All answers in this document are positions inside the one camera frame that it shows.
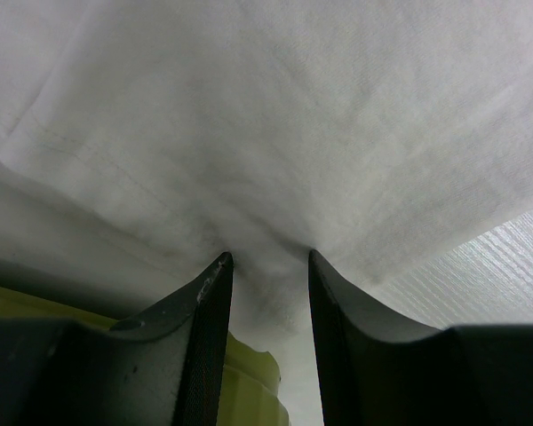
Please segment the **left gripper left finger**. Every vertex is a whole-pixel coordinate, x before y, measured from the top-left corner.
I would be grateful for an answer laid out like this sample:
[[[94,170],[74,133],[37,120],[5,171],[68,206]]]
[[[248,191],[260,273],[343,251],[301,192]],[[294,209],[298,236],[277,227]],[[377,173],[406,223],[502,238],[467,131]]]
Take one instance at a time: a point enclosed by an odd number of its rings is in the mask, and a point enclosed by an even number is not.
[[[31,290],[0,262],[0,425],[212,425],[233,288],[223,253],[126,319]]]

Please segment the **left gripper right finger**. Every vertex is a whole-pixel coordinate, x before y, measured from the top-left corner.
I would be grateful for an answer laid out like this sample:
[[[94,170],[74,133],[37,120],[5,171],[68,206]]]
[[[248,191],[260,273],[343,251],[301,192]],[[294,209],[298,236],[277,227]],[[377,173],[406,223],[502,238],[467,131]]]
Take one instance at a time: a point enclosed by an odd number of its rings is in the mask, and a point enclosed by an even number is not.
[[[427,326],[319,252],[308,291],[328,425],[533,425],[533,325]]]

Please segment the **white green raglan t-shirt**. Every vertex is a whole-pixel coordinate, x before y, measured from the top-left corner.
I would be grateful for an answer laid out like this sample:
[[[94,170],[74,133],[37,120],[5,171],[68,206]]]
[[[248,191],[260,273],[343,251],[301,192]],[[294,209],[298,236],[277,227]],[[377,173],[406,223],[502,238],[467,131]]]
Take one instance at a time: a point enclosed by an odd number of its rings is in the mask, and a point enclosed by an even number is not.
[[[533,208],[533,1],[0,1],[0,173],[283,335]]]

